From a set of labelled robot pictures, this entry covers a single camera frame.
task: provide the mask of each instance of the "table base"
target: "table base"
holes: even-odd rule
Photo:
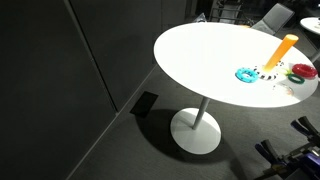
[[[173,139],[193,154],[207,154],[218,147],[221,131],[217,121],[204,113],[196,130],[192,129],[199,109],[187,108],[174,115],[170,129]]]

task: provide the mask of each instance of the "gray carpet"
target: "gray carpet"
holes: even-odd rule
[[[295,45],[307,56],[315,49],[299,28],[277,34],[294,33]],[[206,155],[192,155],[178,147],[170,136],[173,115],[187,107],[199,107],[202,97],[177,84],[158,66],[125,109],[106,131],[71,180],[246,180],[269,168],[254,149],[255,143],[269,139],[279,154],[307,142],[290,122],[307,116],[320,130],[320,87],[307,100],[282,108],[246,108],[211,100],[207,112],[219,123],[222,141]],[[144,91],[159,95],[148,116],[130,113]]]

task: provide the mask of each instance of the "orange object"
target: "orange object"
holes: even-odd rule
[[[288,50],[298,41],[299,37],[293,34],[287,34],[278,49],[273,53],[268,63],[263,67],[263,70],[270,72],[281,58],[288,52]]]

